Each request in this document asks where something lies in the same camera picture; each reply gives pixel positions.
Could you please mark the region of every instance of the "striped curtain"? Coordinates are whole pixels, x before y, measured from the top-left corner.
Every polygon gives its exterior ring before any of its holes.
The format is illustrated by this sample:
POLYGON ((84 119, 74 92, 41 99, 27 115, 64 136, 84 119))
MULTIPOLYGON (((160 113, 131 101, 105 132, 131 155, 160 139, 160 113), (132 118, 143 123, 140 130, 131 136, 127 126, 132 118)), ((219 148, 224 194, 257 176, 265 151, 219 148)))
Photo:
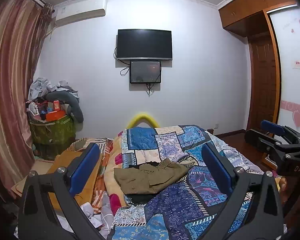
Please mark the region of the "striped curtain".
POLYGON ((51 7, 31 0, 0 6, 0 186, 12 196, 34 163, 25 102, 50 21, 51 7))

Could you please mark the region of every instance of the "metal screw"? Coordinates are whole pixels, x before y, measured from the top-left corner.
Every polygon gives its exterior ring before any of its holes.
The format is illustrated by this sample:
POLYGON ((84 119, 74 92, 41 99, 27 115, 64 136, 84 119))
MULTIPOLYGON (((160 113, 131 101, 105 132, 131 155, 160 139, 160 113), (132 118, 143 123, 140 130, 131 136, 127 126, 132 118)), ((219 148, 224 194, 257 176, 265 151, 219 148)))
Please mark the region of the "metal screw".
POLYGON ((59 168, 57 168, 57 172, 59 172, 59 173, 64 173, 65 170, 66 170, 65 167, 59 167, 59 168))
POLYGON ((273 176, 273 174, 272 174, 271 171, 266 171, 266 175, 267 175, 268 177, 272 177, 272 176, 273 176))
POLYGON ((244 173, 244 168, 242 168, 242 167, 236 167, 236 168, 235 168, 235 171, 236 171, 237 173, 244 173))
POLYGON ((35 171, 30 171, 28 174, 29 177, 33 177, 34 175, 35 175, 35 171))

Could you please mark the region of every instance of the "white wall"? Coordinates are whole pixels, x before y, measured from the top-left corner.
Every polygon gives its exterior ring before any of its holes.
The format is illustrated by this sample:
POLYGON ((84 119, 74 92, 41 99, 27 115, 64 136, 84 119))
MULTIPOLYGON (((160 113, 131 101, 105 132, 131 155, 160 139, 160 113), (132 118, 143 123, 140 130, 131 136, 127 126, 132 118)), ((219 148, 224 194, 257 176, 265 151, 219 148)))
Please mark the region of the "white wall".
POLYGON ((189 0, 108 0, 105 17, 54 30, 37 68, 79 90, 80 137, 115 137, 133 116, 148 112, 160 126, 219 123, 216 133, 245 128, 248 96, 246 45, 222 29, 219 12, 189 0), (118 29, 172 31, 172 67, 148 97, 129 85, 113 57, 118 29))

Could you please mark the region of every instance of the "television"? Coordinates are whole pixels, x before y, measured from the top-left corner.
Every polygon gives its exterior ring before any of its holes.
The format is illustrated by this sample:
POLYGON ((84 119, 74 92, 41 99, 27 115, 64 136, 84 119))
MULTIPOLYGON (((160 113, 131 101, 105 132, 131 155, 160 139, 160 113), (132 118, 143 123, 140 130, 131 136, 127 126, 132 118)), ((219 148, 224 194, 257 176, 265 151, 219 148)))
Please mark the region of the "television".
POLYGON ((160 61, 130 62, 130 83, 161 83, 160 61))
POLYGON ((172 60, 171 31, 118 30, 117 59, 172 60))

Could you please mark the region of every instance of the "orange box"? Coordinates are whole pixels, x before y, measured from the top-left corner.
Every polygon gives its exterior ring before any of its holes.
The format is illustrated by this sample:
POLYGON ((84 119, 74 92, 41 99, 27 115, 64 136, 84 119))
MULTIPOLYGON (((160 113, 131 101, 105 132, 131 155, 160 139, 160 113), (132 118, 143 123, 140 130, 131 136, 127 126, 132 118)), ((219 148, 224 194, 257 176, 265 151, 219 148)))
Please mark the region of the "orange box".
POLYGON ((47 120, 47 122, 59 120, 60 118, 64 117, 65 115, 66 115, 66 112, 63 110, 53 111, 53 112, 46 114, 46 120, 47 120))
POLYGON ((59 100, 53 101, 53 110, 54 111, 60 111, 61 110, 59 100))

